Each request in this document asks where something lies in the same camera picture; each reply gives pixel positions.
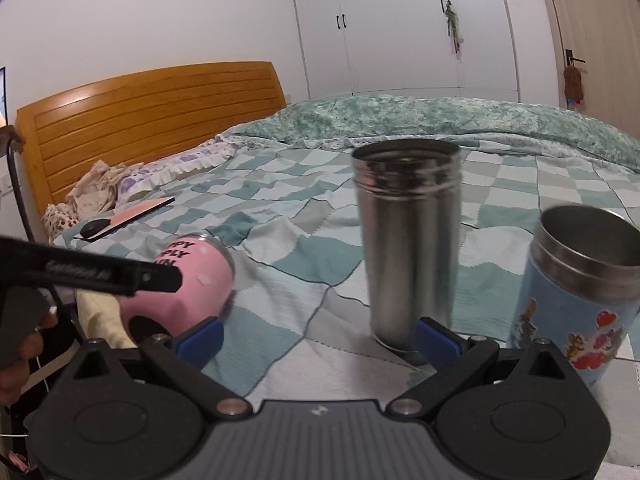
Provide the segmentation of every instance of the wardrobe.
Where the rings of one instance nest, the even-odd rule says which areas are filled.
[[[518,100],[504,0],[295,0],[312,99],[369,93]]]

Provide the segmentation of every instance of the black mouse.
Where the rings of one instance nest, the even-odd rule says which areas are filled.
[[[80,236],[87,240],[87,238],[91,238],[97,235],[100,231],[102,231],[105,227],[111,223],[111,220],[108,218],[98,218],[97,220],[91,220],[82,226],[80,229]]]

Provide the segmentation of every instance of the pink tumbler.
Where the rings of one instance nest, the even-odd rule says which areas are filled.
[[[154,261],[179,267],[182,286],[174,293],[142,290],[119,298],[120,317],[133,341],[157,333],[176,337],[220,314],[233,290],[234,263],[217,238],[207,232],[181,236]]]

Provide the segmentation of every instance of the blue cup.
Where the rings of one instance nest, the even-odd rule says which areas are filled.
[[[551,339],[587,386],[640,312],[640,231],[587,205],[543,211],[529,247],[509,344]]]

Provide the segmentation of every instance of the human hand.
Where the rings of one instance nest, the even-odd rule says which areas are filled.
[[[41,328],[52,328],[58,323],[55,314],[49,313],[40,323]],[[44,342],[40,334],[33,333],[20,343],[20,358],[16,363],[0,370],[0,404],[7,406],[20,398],[20,389],[29,380],[29,359],[42,353]]]

